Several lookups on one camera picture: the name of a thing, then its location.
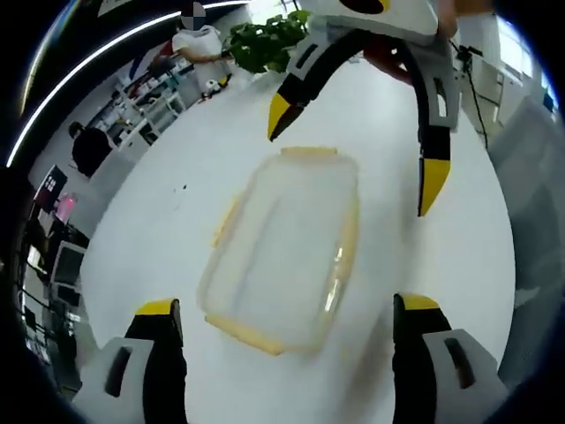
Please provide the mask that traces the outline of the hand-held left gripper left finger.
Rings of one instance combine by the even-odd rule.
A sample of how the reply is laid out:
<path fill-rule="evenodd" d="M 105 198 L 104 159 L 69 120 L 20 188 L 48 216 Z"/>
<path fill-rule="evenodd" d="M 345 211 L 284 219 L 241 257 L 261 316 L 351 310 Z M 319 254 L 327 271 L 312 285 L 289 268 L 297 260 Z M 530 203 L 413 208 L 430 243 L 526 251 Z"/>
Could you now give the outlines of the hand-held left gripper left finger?
<path fill-rule="evenodd" d="M 86 423 L 186 423 L 183 347 L 179 300 L 146 303 L 85 365 L 73 407 Z"/>

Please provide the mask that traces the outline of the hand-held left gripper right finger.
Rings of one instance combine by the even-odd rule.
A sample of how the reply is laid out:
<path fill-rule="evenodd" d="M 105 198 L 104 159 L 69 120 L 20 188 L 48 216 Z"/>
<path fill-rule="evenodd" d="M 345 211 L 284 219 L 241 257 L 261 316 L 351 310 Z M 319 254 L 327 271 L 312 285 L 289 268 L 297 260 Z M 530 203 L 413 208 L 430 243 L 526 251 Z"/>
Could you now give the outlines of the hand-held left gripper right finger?
<path fill-rule="evenodd" d="M 394 423 L 484 423 L 506 399 L 493 355 L 439 304 L 394 295 Z"/>

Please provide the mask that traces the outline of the person's right hand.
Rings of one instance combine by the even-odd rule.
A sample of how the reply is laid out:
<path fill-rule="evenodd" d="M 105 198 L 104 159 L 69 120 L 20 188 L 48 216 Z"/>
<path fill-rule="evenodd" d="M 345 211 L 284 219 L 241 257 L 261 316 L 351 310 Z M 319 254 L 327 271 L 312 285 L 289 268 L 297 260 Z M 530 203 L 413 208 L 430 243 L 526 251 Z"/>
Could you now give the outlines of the person's right hand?
<path fill-rule="evenodd" d="M 364 59 L 395 80 L 411 84 L 411 76 L 403 68 L 403 61 L 396 49 L 396 39 L 386 35 L 371 34 L 363 49 Z"/>

